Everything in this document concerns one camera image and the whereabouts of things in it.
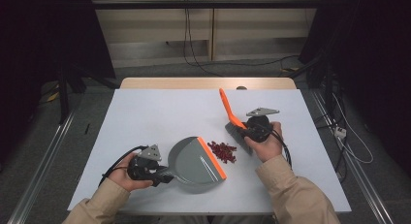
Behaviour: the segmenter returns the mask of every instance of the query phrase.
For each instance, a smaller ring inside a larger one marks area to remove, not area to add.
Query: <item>orange rubber strip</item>
[[[205,150],[205,153],[208,155],[208,158],[211,160],[218,174],[221,176],[222,179],[226,179],[227,178],[226,174],[224,173],[223,169],[220,167],[220,164],[218,164],[211,150],[209,150],[208,145],[206,145],[206,142],[201,137],[198,137],[197,140],[199,141],[200,145]]]
[[[229,116],[229,120],[232,124],[242,129],[247,129],[244,124],[235,116],[231,111],[229,100],[227,99],[226,93],[224,92],[223,88],[219,89],[221,100],[223,101],[224,108],[226,109],[227,115]]]

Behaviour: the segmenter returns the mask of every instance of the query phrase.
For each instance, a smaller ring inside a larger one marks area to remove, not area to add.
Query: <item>hand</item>
[[[281,123],[271,122],[270,124],[282,139]],[[269,137],[262,143],[256,143],[248,137],[245,137],[244,140],[251,148],[256,151],[257,156],[263,163],[282,153],[282,145],[280,141],[273,135],[269,135]]]
[[[136,155],[136,153],[130,153],[127,155],[121,162],[116,166],[116,168],[119,167],[124,167],[127,168],[130,160],[133,159],[133,157]],[[132,180],[129,178],[127,174],[127,170],[123,169],[117,169],[112,171],[112,173],[109,175],[109,179],[111,179],[113,182],[116,184],[120,185],[123,187],[125,190],[131,192],[136,189],[142,189],[142,188],[147,188],[153,184],[153,181],[151,180]]]

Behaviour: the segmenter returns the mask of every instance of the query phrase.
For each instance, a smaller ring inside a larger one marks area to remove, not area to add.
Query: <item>beige sleeve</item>
[[[129,196],[127,190],[106,178],[93,197],[79,202],[63,223],[114,223]]]
[[[279,223],[339,223],[327,196],[310,180],[295,176],[282,155],[268,160],[256,172],[271,196]]]

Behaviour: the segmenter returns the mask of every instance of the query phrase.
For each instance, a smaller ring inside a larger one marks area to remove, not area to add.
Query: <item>person's left hand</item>
[[[136,153],[130,153],[129,155],[127,155],[123,160],[121,160],[121,162],[116,166],[116,168],[119,168],[119,167],[127,168],[130,160],[132,160],[135,155]],[[147,188],[153,184],[153,181],[151,180],[132,180],[130,179],[127,174],[127,169],[117,169],[117,170],[112,171],[112,173],[109,175],[109,179],[111,179],[113,182],[120,185],[121,187],[123,187],[125,190],[129,192],[136,190],[136,189]]]

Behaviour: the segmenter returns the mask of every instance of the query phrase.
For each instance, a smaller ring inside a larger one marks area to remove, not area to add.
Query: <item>shirt cuff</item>
[[[296,179],[283,155],[275,156],[256,169],[256,173],[268,191],[284,189]]]
[[[102,213],[115,215],[126,204],[129,197],[130,193],[127,190],[106,178],[89,203]]]

